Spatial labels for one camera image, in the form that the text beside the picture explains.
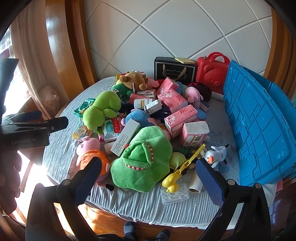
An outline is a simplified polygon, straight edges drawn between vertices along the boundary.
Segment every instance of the brown teddy bear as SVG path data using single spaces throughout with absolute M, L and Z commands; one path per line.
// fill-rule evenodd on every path
M 124 83 L 126 87 L 133 90 L 133 83 L 135 86 L 135 91 L 146 90 L 148 79 L 145 73 L 132 70 L 131 72 L 126 72 L 125 76 L 120 76 L 119 80 Z

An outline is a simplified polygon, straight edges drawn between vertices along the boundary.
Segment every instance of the diamond pattern wall panel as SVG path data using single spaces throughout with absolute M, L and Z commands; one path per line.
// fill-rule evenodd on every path
M 226 36 L 240 64 L 260 73 L 266 67 L 269 45 L 258 22 Z
M 100 79 L 131 70 L 153 76 L 156 56 L 196 60 L 213 51 L 258 73 L 265 70 L 272 19 L 264 0 L 84 0 L 84 4 Z

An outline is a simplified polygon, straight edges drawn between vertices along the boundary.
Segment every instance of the case handle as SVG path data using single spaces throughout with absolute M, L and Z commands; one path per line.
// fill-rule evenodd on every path
M 210 60 L 211 62 L 213 62 L 213 61 L 215 61 L 215 59 L 218 58 L 218 57 L 223 57 L 223 59 L 224 59 L 224 63 L 227 64 L 227 65 L 230 64 L 230 60 L 229 60 L 229 58 L 227 58 L 227 57 L 226 57 L 224 54 L 222 54 L 222 53 L 216 53 L 216 54 L 214 54 L 214 55 L 211 55 L 211 57 L 209 56 L 208 58 L 209 58 L 209 60 Z
M 222 54 L 221 52 L 212 52 L 208 55 L 208 59 L 212 58 L 215 54 Z

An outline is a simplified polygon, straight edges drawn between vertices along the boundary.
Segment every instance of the red plastic case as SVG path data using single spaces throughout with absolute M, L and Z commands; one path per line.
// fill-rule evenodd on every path
M 215 60 L 217 57 L 223 57 L 224 62 Z M 196 61 L 196 82 L 201 82 L 212 91 L 223 94 L 229 64 L 230 60 L 220 52 L 210 53 L 208 57 L 199 57 Z

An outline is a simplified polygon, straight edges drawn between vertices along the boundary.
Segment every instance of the pile of toys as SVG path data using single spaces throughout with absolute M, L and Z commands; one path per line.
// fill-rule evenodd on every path
M 120 188 L 149 192 L 163 180 L 165 192 L 175 193 L 176 180 L 187 167 L 194 168 L 197 157 L 213 168 L 225 161 L 227 146 L 207 150 L 204 144 L 210 139 L 206 112 L 211 89 L 202 83 L 186 86 L 178 78 L 154 80 L 139 71 L 118 74 L 111 90 L 85 100 L 74 111 L 83 121 L 72 135 L 81 142 L 76 165 L 83 169 L 99 157 L 97 184 L 110 190 L 111 185 L 103 184 L 109 173 Z M 114 155 L 113 161 L 107 158 Z M 199 180 L 196 173 L 193 179 Z

